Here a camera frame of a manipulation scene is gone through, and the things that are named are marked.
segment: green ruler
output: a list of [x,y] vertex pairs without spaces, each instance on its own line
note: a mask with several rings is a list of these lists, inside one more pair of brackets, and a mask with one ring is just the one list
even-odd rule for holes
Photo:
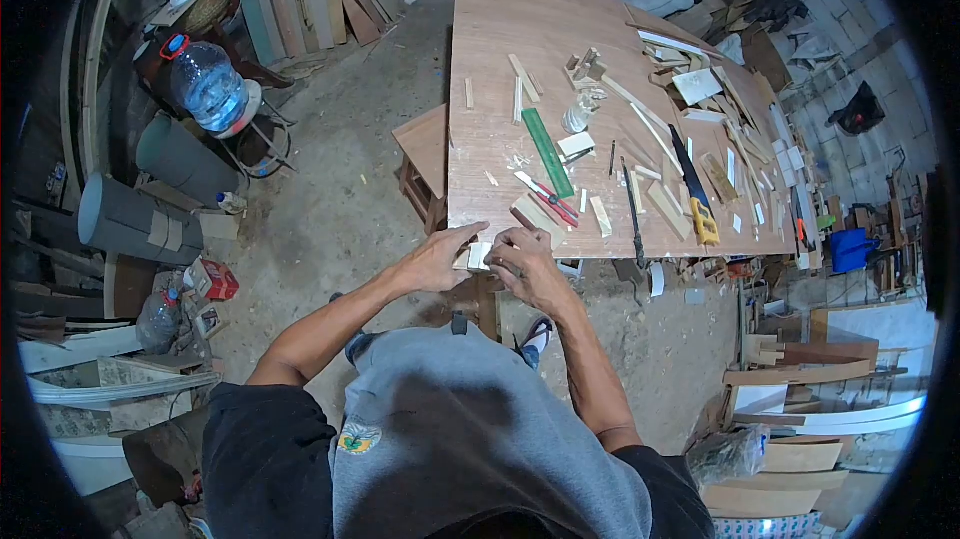
[[546,133],[544,121],[540,118],[537,108],[527,108],[523,111],[523,122],[530,131],[530,136],[534,137],[536,150],[540,153],[543,165],[546,166],[546,173],[550,175],[550,181],[553,183],[553,190],[557,191],[557,197],[565,199],[573,196],[573,186],[570,185],[570,179],[567,178],[567,172],[564,165],[560,163],[560,157],[557,156],[557,148],[553,146],[553,141]]

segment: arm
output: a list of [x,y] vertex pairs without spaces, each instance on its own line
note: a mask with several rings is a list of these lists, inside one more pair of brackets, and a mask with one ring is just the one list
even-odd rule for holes
[[466,280],[471,273],[454,270],[453,260],[460,248],[487,226],[487,222],[477,222],[433,233],[357,290],[297,320],[260,357],[246,384],[306,385],[357,330],[393,300],[414,291],[449,291]]
[[489,267],[525,303],[557,323],[573,408],[607,452],[643,445],[617,372],[583,302],[557,268],[550,235],[513,228],[498,234]]

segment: red box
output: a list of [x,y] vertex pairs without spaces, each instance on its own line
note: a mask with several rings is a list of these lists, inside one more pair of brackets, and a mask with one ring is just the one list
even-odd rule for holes
[[237,294],[240,283],[224,264],[198,257],[187,271],[197,294],[211,300],[227,300]]

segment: concrete block wall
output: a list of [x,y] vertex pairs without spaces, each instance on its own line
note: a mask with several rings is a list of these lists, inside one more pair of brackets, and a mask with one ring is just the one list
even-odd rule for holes
[[[933,116],[918,60],[886,0],[803,0],[804,23],[816,21],[840,47],[843,62],[781,96],[791,120],[817,155],[826,194],[853,203],[889,201],[886,177],[904,162],[905,194],[914,177],[937,163]],[[867,81],[886,118],[870,132],[847,136],[827,118]]]

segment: dusty floor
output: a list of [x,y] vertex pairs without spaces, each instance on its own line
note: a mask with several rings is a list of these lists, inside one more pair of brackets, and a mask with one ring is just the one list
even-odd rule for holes
[[[230,326],[212,341],[226,380],[243,382],[287,325],[349,291],[425,237],[398,191],[402,153],[390,130],[446,100],[453,0],[418,0],[388,37],[331,52],[324,68],[300,81],[283,106],[294,127],[298,174],[256,182],[250,210],[232,245],[209,251],[234,270],[242,288],[225,303]],[[734,359],[737,298],[707,288],[704,305],[686,305],[684,287],[637,305],[630,283],[607,260],[587,263],[575,288],[630,399],[640,435],[664,453],[680,453],[705,405],[720,395]],[[450,320],[448,296],[415,294],[389,305],[368,330],[439,326]],[[505,342],[522,335],[534,312],[501,294]],[[541,375],[569,401],[559,342]],[[307,390],[330,421],[342,419],[344,387],[354,369],[339,355]]]

